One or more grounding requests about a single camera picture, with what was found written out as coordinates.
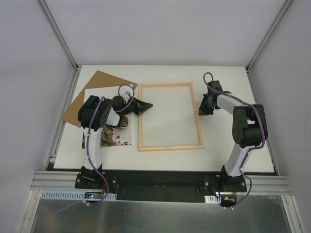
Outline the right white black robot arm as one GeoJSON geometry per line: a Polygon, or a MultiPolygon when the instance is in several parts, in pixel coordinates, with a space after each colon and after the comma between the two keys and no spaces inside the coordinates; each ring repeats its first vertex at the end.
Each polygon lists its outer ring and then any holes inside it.
{"type": "Polygon", "coordinates": [[[199,115],[209,116],[218,109],[223,109],[233,116],[232,137],[235,144],[216,182],[221,190],[228,192],[245,182],[245,164],[252,151],[264,146],[268,132],[263,105],[248,104],[230,92],[224,92],[219,81],[210,81],[199,107],[199,115]]]}

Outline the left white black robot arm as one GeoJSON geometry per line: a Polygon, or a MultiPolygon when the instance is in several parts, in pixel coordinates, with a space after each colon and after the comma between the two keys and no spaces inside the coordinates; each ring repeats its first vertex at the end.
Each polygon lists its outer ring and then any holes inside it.
{"type": "Polygon", "coordinates": [[[91,95],[78,111],[78,121],[84,134],[85,158],[81,167],[81,179],[93,189],[99,188],[103,178],[99,174],[102,167],[100,155],[101,135],[105,125],[120,126],[124,117],[134,113],[140,116],[153,107],[130,95],[118,95],[112,99],[91,95]]]}

